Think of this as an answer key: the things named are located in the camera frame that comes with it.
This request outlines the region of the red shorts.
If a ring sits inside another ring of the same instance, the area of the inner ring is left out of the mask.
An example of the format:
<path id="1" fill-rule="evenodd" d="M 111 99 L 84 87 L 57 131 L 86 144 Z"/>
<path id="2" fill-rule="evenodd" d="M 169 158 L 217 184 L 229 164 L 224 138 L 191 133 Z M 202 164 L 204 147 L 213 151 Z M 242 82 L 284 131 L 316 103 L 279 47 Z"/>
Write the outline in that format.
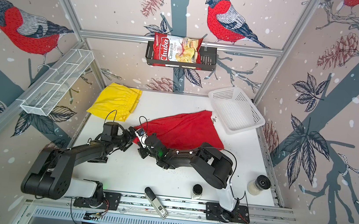
<path id="1" fill-rule="evenodd" d="M 211 111 L 162 117 L 135 127 L 136 130 L 140 128 L 148 136 L 155 133 L 162 144 L 170 149 L 191 150 L 203 143 L 214 148 L 224 147 L 214 127 Z"/>

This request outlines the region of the yellow shorts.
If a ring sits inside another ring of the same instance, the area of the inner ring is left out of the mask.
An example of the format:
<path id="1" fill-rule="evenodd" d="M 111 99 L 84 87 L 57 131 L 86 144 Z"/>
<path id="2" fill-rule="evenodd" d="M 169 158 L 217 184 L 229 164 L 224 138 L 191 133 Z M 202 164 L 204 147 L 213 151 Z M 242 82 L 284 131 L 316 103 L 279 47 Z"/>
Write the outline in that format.
<path id="1" fill-rule="evenodd" d="M 87 112 L 101 119 L 125 122 L 136 109 L 142 93 L 139 89 L 112 83 Z"/>

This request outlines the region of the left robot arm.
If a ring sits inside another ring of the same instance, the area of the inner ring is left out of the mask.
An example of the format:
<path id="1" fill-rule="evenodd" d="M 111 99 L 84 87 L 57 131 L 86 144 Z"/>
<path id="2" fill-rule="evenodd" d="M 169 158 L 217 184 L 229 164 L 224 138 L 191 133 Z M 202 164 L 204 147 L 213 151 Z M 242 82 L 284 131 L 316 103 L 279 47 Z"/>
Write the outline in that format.
<path id="1" fill-rule="evenodd" d="M 136 131 L 117 122 L 106 122 L 103 131 L 87 144 L 69 149 L 44 148 L 21 183 L 21 192 L 40 198 L 61 199 L 69 190 L 75 166 L 100 163 L 113 150 L 132 146 Z"/>

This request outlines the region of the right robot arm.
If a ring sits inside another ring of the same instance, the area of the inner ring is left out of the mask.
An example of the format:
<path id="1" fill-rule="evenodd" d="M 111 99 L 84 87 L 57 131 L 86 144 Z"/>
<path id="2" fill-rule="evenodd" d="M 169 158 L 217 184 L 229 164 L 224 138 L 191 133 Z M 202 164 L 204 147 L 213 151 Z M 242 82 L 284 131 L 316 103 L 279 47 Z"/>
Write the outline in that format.
<path id="1" fill-rule="evenodd" d="M 231 179 L 234 174 L 233 162 L 226 156 L 224 149 L 215 148 L 211 144 L 203 143 L 200 147 L 192 150 L 178 150 L 167 148 L 156 136 L 148 135 L 143 128 L 135 130 L 138 138 L 138 152 L 141 158 L 152 157 L 156 160 L 157 166 L 165 170 L 173 170 L 182 167 L 190 167 L 212 187 L 217 190 L 219 196 L 219 209 L 211 215 L 223 223 L 231 222 L 234 217 L 234 210 L 238 206 L 235 198 Z"/>

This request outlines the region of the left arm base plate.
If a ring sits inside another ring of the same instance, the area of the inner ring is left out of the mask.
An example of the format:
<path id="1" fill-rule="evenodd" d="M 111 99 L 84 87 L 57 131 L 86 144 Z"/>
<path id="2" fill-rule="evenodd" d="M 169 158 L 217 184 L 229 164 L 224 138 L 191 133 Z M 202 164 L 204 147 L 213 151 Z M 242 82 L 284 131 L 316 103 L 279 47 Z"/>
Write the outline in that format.
<path id="1" fill-rule="evenodd" d="M 78 197 L 75 199 L 73 206 L 87 209 L 112 210 L 116 211 L 119 206 L 121 193 L 113 193 L 108 191 L 96 192 L 90 198 Z"/>

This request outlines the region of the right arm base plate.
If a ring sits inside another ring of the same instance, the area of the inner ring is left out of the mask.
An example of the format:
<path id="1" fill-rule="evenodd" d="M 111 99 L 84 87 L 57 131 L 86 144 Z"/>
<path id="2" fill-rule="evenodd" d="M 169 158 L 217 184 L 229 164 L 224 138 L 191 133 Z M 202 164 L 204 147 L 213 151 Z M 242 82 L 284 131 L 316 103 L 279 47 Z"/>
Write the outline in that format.
<path id="1" fill-rule="evenodd" d="M 206 219 L 222 223 L 249 224 L 249 208 L 243 205 L 236 205 L 232 211 L 228 211 L 219 203 L 207 202 L 204 210 Z"/>

